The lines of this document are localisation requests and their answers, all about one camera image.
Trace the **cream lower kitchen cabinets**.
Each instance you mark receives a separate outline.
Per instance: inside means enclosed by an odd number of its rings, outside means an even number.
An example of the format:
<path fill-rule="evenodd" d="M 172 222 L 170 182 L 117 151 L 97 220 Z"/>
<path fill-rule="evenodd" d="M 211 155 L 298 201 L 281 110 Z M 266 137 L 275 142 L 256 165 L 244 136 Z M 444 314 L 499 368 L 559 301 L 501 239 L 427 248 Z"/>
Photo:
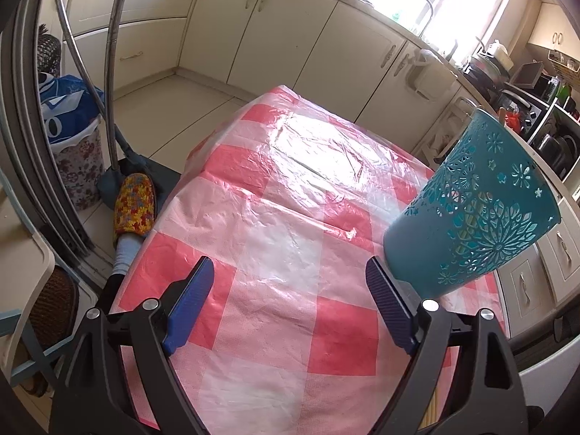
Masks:
<path fill-rule="evenodd" d="M 123 95 L 177 73 L 237 97 L 284 84 L 432 167 L 481 94 L 357 0 L 43 0 L 62 69 Z"/>

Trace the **red white checkered tablecloth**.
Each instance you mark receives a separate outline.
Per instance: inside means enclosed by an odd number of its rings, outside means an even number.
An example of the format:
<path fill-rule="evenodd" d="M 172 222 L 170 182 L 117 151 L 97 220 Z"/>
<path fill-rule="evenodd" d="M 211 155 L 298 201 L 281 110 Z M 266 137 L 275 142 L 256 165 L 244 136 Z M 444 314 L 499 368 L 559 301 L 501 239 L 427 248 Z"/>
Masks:
<path fill-rule="evenodd" d="M 288 87 L 193 149 L 114 301 L 128 311 L 201 257 L 214 283 L 172 365 L 213 434 L 365 434 L 408 362 L 367 261 L 432 173 Z"/>

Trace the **blue white plastic bag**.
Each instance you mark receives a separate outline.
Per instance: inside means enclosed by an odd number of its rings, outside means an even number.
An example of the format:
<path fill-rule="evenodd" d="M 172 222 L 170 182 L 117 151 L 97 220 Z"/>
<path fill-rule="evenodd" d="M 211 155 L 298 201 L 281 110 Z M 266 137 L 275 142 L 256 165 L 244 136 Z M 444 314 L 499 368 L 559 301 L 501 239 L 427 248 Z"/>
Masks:
<path fill-rule="evenodd" d="M 86 84 L 72 75 L 39 74 L 39 97 L 44 129 L 50 144 L 83 132 L 99 115 Z"/>

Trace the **colourful floral slipper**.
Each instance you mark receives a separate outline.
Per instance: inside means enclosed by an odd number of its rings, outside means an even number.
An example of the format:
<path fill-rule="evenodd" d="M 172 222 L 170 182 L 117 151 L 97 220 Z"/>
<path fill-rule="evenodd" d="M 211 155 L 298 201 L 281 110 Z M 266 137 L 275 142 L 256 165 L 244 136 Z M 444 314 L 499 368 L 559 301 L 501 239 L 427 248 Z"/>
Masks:
<path fill-rule="evenodd" d="M 145 238 L 156 219 L 152 179 L 142 173 L 129 175 L 121 184 L 113 211 L 113 245 L 125 234 Z"/>

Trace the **floral patterned waste bin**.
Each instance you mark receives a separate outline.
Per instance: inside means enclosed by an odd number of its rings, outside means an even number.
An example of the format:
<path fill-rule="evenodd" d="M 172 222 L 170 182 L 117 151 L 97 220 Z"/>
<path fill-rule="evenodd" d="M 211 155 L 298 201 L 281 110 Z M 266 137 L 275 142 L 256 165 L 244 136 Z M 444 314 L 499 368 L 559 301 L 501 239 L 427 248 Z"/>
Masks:
<path fill-rule="evenodd" d="M 104 164 L 99 124 L 97 116 L 79 134 L 50 145 L 65 190 L 77 211 L 100 199 L 98 181 Z"/>

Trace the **teal perforated utensil holder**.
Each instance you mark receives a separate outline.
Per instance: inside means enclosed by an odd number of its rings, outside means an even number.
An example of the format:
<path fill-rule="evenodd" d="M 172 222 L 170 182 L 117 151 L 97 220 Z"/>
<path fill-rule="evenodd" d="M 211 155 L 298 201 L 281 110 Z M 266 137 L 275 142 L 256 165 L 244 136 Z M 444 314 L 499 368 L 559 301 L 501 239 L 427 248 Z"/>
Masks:
<path fill-rule="evenodd" d="M 534 245 L 562 221 L 541 169 L 482 109 L 425 187 L 388 226 L 392 276 L 437 299 Z"/>

